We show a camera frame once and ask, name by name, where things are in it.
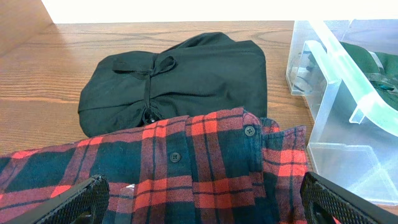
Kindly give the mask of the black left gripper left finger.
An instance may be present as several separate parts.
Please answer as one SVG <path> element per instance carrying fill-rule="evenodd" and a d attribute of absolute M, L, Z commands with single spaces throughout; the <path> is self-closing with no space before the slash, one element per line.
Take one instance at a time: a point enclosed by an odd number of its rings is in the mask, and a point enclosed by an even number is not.
<path fill-rule="evenodd" d="M 94 175 L 7 224 L 101 224 L 109 203 L 105 176 Z"/>

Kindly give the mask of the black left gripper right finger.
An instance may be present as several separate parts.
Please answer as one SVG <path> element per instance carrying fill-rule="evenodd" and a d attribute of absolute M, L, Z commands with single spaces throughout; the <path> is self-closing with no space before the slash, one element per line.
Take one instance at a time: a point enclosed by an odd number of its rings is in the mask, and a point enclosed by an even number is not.
<path fill-rule="evenodd" d="M 300 196 L 309 224 L 397 224 L 397 215 L 314 172 L 304 175 Z"/>

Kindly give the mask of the green garment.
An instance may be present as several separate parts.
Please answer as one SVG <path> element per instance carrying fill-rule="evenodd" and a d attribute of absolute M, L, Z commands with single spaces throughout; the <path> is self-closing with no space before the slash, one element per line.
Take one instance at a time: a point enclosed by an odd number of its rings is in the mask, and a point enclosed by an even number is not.
<path fill-rule="evenodd" d="M 397 110 L 397 55 L 340 42 L 381 98 Z"/>

